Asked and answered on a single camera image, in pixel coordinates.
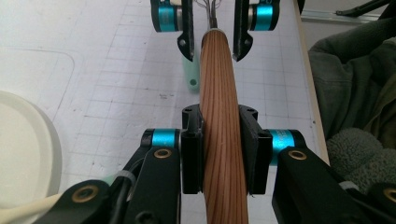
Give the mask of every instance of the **gray fabric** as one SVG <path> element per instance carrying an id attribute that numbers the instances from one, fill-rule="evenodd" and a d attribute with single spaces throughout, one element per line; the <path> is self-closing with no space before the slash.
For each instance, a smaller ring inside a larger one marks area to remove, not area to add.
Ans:
<path id="1" fill-rule="evenodd" d="M 375 21 L 320 40 L 309 60 L 326 139 L 345 128 L 364 128 L 378 94 L 396 74 L 396 18 Z"/>
<path id="2" fill-rule="evenodd" d="M 346 129 L 327 141 L 331 167 L 362 193 L 375 183 L 396 184 L 396 150 L 384 149 L 373 135 Z"/>

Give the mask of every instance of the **white surface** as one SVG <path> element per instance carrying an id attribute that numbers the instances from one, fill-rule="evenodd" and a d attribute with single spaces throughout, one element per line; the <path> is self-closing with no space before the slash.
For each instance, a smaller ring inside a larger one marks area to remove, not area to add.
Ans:
<path id="1" fill-rule="evenodd" d="M 0 208 L 58 191 L 61 148 L 46 119 L 22 98 L 0 91 Z"/>
<path id="2" fill-rule="evenodd" d="M 259 111 L 263 128 L 298 129 L 318 153 L 293 3 L 283 0 L 280 8 L 276 29 L 252 33 L 253 49 L 233 63 L 238 100 Z M 233 11 L 231 0 L 218 10 L 230 45 Z M 0 13 L 0 79 L 6 80 L 0 90 L 31 100 L 54 122 L 63 147 L 62 190 L 115 174 L 144 130 L 180 128 L 181 109 L 198 103 L 184 79 L 180 33 L 155 33 L 147 0 L 7 0 Z M 199 46 L 206 18 L 196 5 L 194 28 Z M 249 197 L 250 223 L 276 222 L 275 175 L 271 168 L 267 195 Z M 203 195 L 182 199 L 182 223 L 205 223 Z"/>

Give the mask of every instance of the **wooden rod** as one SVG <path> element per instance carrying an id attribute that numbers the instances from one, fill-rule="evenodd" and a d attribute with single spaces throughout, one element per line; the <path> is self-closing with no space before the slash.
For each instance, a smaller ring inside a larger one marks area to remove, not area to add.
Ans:
<path id="1" fill-rule="evenodd" d="M 233 62 L 226 35 L 210 30 L 201 52 L 200 110 L 205 121 L 204 195 L 208 224 L 248 223 Z"/>

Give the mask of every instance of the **teal spool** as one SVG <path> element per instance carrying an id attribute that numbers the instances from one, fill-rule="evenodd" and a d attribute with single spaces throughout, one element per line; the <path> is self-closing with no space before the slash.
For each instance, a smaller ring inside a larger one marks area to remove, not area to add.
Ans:
<path id="1" fill-rule="evenodd" d="M 257 19 L 255 31 L 268 31 L 271 26 L 274 10 L 269 4 L 257 5 Z"/>
<path id="2" fill-rule="evenodd" d="M 289 130 L 269 130 L 273 136 L 273 158 L 270 165 L 277 165 L 277 155 L 286 147 L 295 147 L 294 137 Z"/>
<path id="3" fill-rule="evenodd" d="M 176 129 L 155 129 L 152 135 L 151 145 L 153 147 L 175 147 Z"/>
<path id="4" fill-rule="evenodd" d="M 174 32 L 175 26 L 175 9 L 169 5 L 162 5 L 158 9 L 158 19 L 160 21 L 161 32 Z"/>

